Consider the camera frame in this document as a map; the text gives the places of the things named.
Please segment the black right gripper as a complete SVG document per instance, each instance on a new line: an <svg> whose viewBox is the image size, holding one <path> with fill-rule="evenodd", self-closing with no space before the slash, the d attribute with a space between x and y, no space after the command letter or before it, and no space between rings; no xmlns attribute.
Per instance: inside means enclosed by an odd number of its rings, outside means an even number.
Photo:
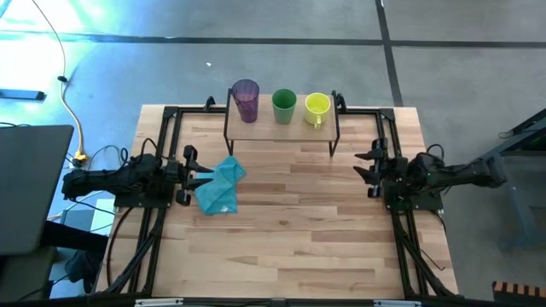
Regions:
<svg viewBox="0 0 546 307"><path fill-rule="evenodd" d="M356 153L355 157L363 160L373 160L368 170L353 166L353 170L372 188L368 190L368 197L380 198L385 180L400 181L406 176L408 159L405 157L388 157L388 140L386 137L372 141L372 149L367 153Z"/></svg>

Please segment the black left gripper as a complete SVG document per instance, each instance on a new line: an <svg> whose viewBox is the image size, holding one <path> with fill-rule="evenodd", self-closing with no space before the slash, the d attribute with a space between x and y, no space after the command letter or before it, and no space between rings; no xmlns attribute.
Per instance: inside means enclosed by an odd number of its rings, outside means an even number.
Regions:
<svg viewBox="0 0 546 307"><path fill-rule="evenodd" d="M195 191L200 186L212 181L211 178L191 178L190 172L212 173L213 170L197 163L197 150L192 145L186 145L183 149L185 163L179 162L175 154L168 156L166 164L166 180L180 184L181 188L176 192L176 202L182 206L189 206L191 196L189 190Z"/></svg>

